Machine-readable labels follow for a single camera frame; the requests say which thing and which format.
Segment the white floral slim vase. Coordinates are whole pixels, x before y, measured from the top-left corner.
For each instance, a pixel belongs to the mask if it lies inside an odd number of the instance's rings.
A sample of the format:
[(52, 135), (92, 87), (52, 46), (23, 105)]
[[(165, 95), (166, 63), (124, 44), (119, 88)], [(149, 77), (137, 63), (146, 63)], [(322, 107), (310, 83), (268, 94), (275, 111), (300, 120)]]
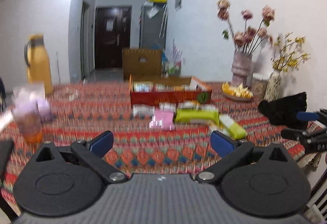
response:
[(274, 69), (268, 80), (264, 100), (271, 102), (278, 98), (281, 82), (282, 77), (280, 75), (280, 70)]

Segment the brown cardboard box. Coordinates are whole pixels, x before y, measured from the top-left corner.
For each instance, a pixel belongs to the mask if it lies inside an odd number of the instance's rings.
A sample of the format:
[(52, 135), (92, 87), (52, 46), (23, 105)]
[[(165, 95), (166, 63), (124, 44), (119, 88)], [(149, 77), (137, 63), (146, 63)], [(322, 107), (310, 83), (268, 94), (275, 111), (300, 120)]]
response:
[(122, 51), (122, 68), (124, 80), (130, 76), (161, 76), (162, 50), (131, 49)]

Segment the dried pink roses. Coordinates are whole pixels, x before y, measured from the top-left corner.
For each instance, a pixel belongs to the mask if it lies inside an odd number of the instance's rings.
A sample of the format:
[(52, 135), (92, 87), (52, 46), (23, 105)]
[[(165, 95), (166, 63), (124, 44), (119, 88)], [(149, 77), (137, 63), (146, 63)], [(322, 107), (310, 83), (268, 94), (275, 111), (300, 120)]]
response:
[(267, 28), (275, 20), (275, 10), (270, 6), (265, 6), (261, 12), (261, 22), (258, 28), (251, 27), (248, 22), (253, 19), (253, 13), (249, 9), (241, 11), (244, 21), (243, 30), (235, 31), (230, 19), (229, 0), (219, 0), (217, 2), (217, 18), (228, 24), (228, 28), (222, 31), (225, 40), (232, 39), (235, 52), (252, 55), (261, 43), (273, 45), (273, 37), (268, 34)]

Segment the black cloth bag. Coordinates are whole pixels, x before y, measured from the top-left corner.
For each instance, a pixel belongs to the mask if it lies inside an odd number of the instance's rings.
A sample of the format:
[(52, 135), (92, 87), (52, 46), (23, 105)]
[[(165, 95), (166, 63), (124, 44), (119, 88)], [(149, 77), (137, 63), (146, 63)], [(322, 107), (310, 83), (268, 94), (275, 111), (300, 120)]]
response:
[(283, 97), (271, 102), (262, 100), (258, 111), (269, 119), (271, 125), (306, 130), (308, 121), (297, 119), (298, 112), (307, 111), (307, 93)]

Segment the yellow blossom branches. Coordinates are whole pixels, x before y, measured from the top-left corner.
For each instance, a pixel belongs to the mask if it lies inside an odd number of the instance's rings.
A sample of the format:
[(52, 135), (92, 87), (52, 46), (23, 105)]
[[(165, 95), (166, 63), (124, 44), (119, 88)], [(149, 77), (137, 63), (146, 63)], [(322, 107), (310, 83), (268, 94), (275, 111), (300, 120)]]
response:
[(310, 59), (310, 54), (303, 49), (305, 42), (306, 37), (293, 38), (292, 33), (278, 35), (273, 43), (273, 69), (280, 72), (298, 70), (301, 64)]

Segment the colourful patterned tablecloth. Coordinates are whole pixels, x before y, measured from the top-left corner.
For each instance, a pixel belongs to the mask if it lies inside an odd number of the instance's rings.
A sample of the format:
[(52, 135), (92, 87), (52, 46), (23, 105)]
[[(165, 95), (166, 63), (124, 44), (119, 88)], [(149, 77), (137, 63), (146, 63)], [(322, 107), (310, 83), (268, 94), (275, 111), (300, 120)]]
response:
[[(221, 83), (210, 83), (211, 103), (247, 131), (257, 146), (277, 140), (284, 144), (300, 168), (314, 161), (317, 153), (305, 154), (300, 143), (281, 138), (281, 126), (272, 126), (257, 110), (258, 100), (235, 102), (222, 95)], [(213, 126), (175, 124), (175, 130), (149, 128), (151, 117), (134, 117), (127, 82), (71, 84), (56, 86), (48, 101), (54, 120), (43, 125), (44, 140), (57, 146), (77, 139), (90, 140), (106, 130), (114, 134), (114, 146), (105, 160), (130, 176), (132, 173), (191, 173), (209, 167), (220, 158), (209, 146)], [(1, 182), (1, 195), (17, 214), (12, 190), (15, 181), (39, 145), (26, 144), (14, 123), (2, 133), (1, 140), (12, 139), (15, 148)]]

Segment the clear plastic cup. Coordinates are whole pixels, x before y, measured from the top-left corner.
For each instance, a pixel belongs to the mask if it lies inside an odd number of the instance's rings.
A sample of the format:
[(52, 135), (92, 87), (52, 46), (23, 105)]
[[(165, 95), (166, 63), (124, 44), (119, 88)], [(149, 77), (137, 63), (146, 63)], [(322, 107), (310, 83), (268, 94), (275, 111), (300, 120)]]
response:
[(13, 89), (13, 119), (28, 144), (43, 140), (38, 102), (45, 99), (44, 83), (26, 84)]

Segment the plate of orange peels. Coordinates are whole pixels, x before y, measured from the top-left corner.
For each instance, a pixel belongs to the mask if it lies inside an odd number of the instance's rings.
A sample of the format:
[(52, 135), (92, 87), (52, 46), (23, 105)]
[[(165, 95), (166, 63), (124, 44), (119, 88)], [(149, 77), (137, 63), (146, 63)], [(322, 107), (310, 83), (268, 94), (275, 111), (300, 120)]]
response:
[(222, 93), (225, 97), (239, 102), (249, 102), (253, 100), (253, 92), (241, 83), (238, 86), (231, 86), (226, 82), (222, 84)]

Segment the pink ceramic flower vase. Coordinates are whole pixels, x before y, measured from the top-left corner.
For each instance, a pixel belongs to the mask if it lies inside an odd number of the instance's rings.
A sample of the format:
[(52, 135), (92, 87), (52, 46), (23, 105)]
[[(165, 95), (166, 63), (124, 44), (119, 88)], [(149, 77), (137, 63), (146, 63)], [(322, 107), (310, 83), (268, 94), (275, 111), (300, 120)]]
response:
[(252, 55), (244, 52), (235, 52), (232, 62), (232, 86), (247, 84), (247, 79), (251, 73)]

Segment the wall picture frame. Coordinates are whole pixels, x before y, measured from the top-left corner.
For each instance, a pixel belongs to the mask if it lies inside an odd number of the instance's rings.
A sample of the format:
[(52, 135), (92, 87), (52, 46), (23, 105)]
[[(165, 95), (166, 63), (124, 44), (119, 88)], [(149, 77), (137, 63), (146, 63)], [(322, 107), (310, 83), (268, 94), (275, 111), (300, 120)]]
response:
[(182, 0), (175, 0), (175, 11), (178, 11), (182, 7)]

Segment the pink snack packet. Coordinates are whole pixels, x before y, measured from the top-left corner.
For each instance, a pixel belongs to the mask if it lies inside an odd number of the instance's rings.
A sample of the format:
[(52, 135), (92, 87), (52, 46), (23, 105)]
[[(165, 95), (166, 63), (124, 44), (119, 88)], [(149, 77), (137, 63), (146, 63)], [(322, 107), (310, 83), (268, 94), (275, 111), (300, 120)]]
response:
[(174, 130), (174, 114), (174, 112), (165, 112), (160, 109), (155, 109), (149, 127), (152, 129)]

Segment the yellow thermos jug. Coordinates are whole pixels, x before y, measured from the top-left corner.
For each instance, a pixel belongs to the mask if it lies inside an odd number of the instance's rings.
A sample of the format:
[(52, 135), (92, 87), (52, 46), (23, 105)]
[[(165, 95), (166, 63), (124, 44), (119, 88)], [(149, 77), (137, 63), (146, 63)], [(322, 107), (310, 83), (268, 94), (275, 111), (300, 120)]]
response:
[(45, 94), (53, 92), (50, 59), (44, 46), (44, 35), (29, 37), (24, 47), (24, 60), (27, 66), (27, 80), (30, 84), (43, 83)]

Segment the dark entrance door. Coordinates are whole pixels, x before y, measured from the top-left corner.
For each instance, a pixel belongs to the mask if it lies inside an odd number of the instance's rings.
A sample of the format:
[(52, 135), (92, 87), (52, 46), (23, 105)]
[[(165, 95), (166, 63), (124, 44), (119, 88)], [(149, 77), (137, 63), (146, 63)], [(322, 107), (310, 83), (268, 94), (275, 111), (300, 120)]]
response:
[(131, 6), (99, 7), (95, 13), (95, 69), (122, 68), (123, 48), (130, 46)]

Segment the white green snack packet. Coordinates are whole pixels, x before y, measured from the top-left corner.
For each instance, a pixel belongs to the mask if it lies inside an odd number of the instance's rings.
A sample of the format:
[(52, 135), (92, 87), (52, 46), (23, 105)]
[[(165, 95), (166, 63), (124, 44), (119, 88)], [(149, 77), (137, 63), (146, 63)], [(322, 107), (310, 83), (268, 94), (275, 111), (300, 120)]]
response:
[(229, 115), (219, 115), (219, 121), (228, 130), (230, 137), (234, 140), (245, 139), (247, 136), (246, 130), (238, 124)]

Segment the grey refrigerator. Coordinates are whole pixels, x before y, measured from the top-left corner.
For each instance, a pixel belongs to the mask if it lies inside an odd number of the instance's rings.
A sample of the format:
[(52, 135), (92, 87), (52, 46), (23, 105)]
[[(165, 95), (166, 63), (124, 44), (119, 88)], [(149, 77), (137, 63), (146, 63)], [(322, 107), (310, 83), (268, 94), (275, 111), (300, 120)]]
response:
[(166, 4), (145, 2), (141, 6), (139, 47), (164, 50)]

